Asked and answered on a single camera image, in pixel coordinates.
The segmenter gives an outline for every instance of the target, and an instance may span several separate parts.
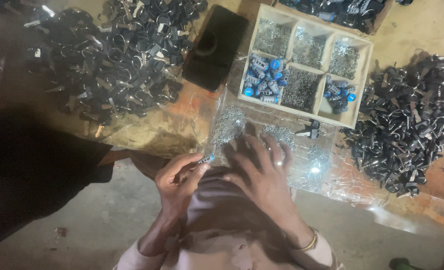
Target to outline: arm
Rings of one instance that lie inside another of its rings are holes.
[[[155,184],[160,193],[162,209],[147,231],[120,258],[115,270],[154,270],[163,263],[165,242],[176,233],[179,218],[187,212],[192,194],[208,164],[194,166],[202,155],[177,156],[161,169]]]
[[[226,175],[224,179],[238,185],[283,230],[288,248],[297,263],[307,270],[336,269],[337,263],[332,258],[327,241],[303,221],[291,199],[287,186],[287,171],[292,164],[291,149],[286,144],[280,144],[285,153],[283,159],[274,138],[263,138],[269,149],[255,137],[244,135],[245,142],[255,152],[259,168],[239,149],[233,154],[249,182],[236,174]]]

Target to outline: concrete floor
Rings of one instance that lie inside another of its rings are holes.
[[[375,224],[372,213],[319,194],[299,190],[295,202],[348,270],[386,270],[398,257],[425,270],[442,265],[443,241]],[[110,183],[89,185],[60,211],[0,242],[0,270],[110,270],[159,208],[155,184],[130,159],[118,161]],[[67,228],[65,238],[58,227]]]

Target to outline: smartphone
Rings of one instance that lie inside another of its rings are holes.
[[[248,23],[242,16],[216,5],[199,42],[187,56],[182,76],[216,92],[230,71]]]

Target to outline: hand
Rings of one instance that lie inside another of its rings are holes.
[[[226,175],[225,180],[238,185],[273,220],[288,214],[286,212],[296,211],[287,185],[287,172],[292,164],[292,153],[288,145],[280,143],[285,153],[283,159],[282,151],[273,137],[263,136],[270,151],[252,135],[245,134],[243,138],[255,151],[260,169],[257,169],[245,154],[237,151],[233,154],[233,158],[242,167],[250,182],[243,181],[242,177],[236,174]]]
[[[176,156],[155,176],[162,203],[160,214],[166,220],[177,220],[187,212],[198,182],[210,168],[207,163],[195,164],[202,157],[201,154]]]
[[[233,158],[248,176],[244,181],[240,175],[228,174],[224,180],[239,186],[254,203],[285,231],[289,242],[296,249],[309,245],[314,234],[300,217],[297,206],[291,199],[287,185],[287,172],[292,164],[292,153],[288,145],[280,143],[270,136],[262,136],[268,149],[252,135],[245,134],[246,143],[255,151],[259,168],[239,149]]]

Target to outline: gold bracelet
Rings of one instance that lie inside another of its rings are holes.
[[[314,233],[314,239],[312,239],[312,242],[310,242],[310,244],[308,246],[306,246],[303,249],[301,249],[301,251],[305,251],[307,249],[310,249],[315,244],[315,242],[317,241],[317,233],[315,233],[315,230],[312,229],[312,228],[310,228],[310,230],[312,230],[312,232]]]

